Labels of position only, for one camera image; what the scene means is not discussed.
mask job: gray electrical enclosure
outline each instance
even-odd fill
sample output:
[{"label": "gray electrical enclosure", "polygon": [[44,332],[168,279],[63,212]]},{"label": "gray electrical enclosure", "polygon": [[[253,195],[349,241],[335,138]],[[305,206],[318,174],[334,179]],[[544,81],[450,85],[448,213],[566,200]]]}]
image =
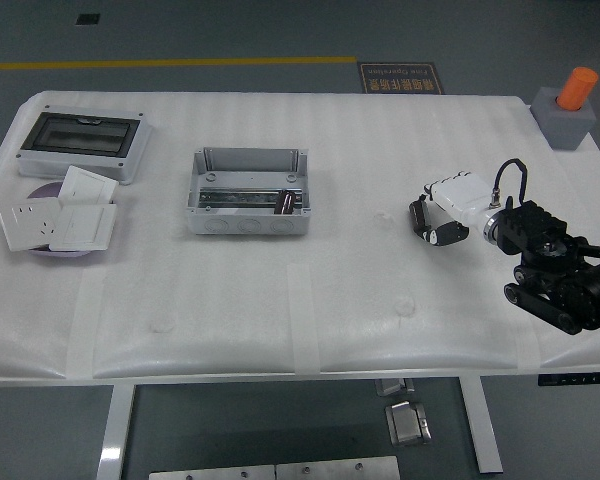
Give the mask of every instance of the gray electrical enclosure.
[{"label": "gray electrical enclosure", "polygon": [[195,151],[187,203],[192,232],[304,235],[310,215],[306,150]]},{"label": "gray electrical enclosure", "polygon": [[20,174],[62,179],[75,165],[128,185],[150,133],[141,112],[47,105],[18,152]]}]

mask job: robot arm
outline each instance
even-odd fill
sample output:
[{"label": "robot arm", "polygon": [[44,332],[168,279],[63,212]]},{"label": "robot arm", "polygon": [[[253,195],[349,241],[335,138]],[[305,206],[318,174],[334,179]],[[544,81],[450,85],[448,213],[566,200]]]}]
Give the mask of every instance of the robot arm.
[{"label": "robot arm", "polygon": [[[511,197],[502,208],[498,183],[504,168],[516,163],[522,171],[520,206]],[[532,201],[524,201],[526,167],[518,159],[506,162],[493,190],[475,175],[461,173],[425,187],[425,194],[409,209],[414,232],[436,246],[463,240],[470,228],[507,255],[521,254],[514,269],[516,283],[504,287],[512,304],[562,331],[575,335],[600,328],[600,247],[584,237],[567,234],[567,224]],[[453,222],[431,228],[426,200],[443,208]]]}]

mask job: orange cap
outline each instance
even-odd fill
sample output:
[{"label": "orange cap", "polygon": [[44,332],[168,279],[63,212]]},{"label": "orange cap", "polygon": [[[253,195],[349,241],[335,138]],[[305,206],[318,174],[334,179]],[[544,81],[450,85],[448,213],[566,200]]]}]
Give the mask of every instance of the orange cap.
[{"label": "orange cap", "polygon": [[556,102],[565,110],[572,112],[580,110],[597,81],[598,74],[590,68],[578,67],[574,69]]}]

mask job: white foam mat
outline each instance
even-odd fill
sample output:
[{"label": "white foam mat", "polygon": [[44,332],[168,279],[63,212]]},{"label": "white foam mat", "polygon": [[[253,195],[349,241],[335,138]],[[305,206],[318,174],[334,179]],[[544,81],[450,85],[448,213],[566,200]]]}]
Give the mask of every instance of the white foam mat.
[{"label": "white foam mat", "polygon": [[[572,338],[507,302],[517,257],[475,232],[434,248],[410,229],[408,205],[425,183],[460,170],[490,183],[518,157],[527,198],[600,243],[600,205],[585,183],[600,177],[595,145],[585,145],[586,176],[565,166],[518,98],[44,92],[23,105],[0,150],[0,203],[46,183],[18,175],[15,161],[46,104],[142,111],[154,131],[134,183],[116,190],[106,252],[12,253],[0,226],[0,377],[71,378],[80,369],[72,356],[67,374],[68,350],[93,352],[95,378],[600,364],[600,331]],[[307,148],[309,233],[189,232],[193,149],[205,145]],[[515,196],[518,181],[505,174],[503,193]],[[90,269],[101,272],[97,285],[84,283]],[[87,315],[78,298],[93,292]],[[97,332],[79,348],[69,345],[81,341],[77,319]]]}]

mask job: yellow floor line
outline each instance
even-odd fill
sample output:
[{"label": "yellow floor line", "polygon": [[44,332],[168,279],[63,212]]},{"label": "yellow floor line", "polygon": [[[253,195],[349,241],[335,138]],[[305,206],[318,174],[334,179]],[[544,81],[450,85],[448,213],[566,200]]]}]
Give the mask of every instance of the yellow floor line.
[{"label": "yellow floor line", "polygon": [[73,68],[200,67],[213,65],[285,65],[356,63],[355,57],[255,57],[176,58],[160,60],[90,60],[72,62],[0,63],[0,70],[50,70]]}]

